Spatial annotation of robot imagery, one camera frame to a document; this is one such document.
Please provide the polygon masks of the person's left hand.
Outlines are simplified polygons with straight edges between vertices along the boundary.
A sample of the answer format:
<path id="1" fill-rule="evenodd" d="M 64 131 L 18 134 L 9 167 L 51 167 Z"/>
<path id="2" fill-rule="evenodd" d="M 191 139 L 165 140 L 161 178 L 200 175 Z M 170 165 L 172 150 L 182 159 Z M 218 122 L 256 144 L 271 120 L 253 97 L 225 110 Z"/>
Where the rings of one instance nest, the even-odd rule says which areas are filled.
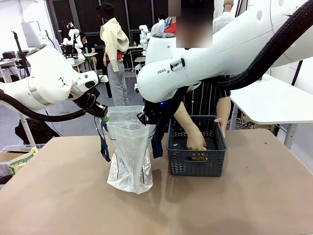
<path id="1" fill-rule="evenodd" d="M 217 124 L 219 124 L 221 131 L 222 131 L 222 134 L 223 134 L 223 137 L 225 138 L 225 131 L 226 131 L 227 123 L 225 123 L 222 118 L 217 118 L 214 121 Z"/>

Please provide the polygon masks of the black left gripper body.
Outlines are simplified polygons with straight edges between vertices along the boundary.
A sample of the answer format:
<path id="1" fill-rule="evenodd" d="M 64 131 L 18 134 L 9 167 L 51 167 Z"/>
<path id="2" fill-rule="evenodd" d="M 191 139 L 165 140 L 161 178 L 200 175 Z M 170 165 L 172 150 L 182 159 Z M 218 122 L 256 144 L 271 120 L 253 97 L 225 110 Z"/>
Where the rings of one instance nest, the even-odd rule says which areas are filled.
<path id="1" fill-rule="evenodd" d="M 87 90 L 79 98 L 74 99 L 73 102 L 85 113 L 89 113 L 98 118 L 104 118 L 108 112 L 108 107 L 97 101 L 99 95 L 100 92 L 93 87 Z"/>

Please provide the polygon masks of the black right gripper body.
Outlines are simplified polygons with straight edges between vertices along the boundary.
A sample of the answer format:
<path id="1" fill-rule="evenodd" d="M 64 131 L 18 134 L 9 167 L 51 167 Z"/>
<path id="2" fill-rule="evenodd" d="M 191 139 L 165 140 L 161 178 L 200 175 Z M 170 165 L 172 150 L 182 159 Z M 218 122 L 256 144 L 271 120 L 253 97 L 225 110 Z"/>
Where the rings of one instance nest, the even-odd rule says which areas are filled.
<path id="1" fill-rule="evenodd" d="M 146 116 L 148 117 L 147 124 L 157 124 L 160 118 L 164 115 L 167 107 L 170 105 L 170 100 L 153 103 L 143 99 L 143 102 L 144 109 L 141 112 L 145 112 Z"/>

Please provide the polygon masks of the person's right hand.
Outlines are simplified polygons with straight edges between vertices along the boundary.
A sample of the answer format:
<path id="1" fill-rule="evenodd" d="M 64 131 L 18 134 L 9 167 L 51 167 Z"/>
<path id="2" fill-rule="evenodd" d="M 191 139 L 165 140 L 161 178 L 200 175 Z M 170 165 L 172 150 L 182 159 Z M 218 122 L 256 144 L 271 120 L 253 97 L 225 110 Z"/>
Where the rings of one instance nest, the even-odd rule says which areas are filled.
<path id="1" fill-rule="evenodd" d="M 206 146 L 205 139 L 200 131 L 191 131 L 187 133 L 186 147 L 190 150 L 203 150 Z"/>

